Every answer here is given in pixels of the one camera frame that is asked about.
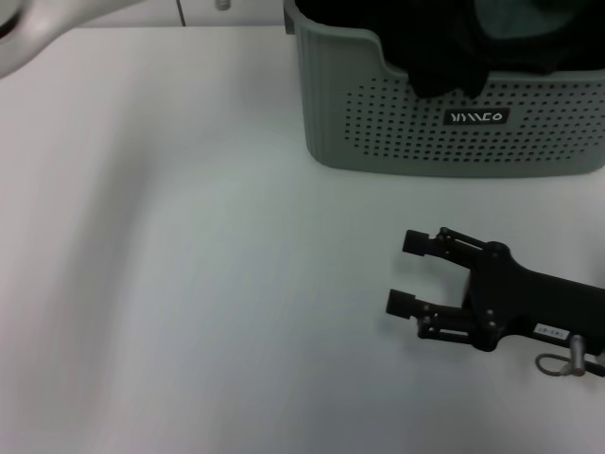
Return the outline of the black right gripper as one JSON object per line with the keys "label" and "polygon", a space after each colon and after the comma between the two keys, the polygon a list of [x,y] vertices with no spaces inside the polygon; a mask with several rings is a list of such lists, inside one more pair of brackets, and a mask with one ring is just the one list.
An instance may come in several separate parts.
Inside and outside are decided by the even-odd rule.
{"label": "black right gripper", "polygon": [[583,337],[585,352],[604,351],[604,290],[519,265],[508,246],[441,227],[435,236],[408,230],[403,252],[434,256],[470,270],[461,306],[441,306],[391,289],[386,312],[417,321],[420,339],[491,352],[506,336],[567,347]]}

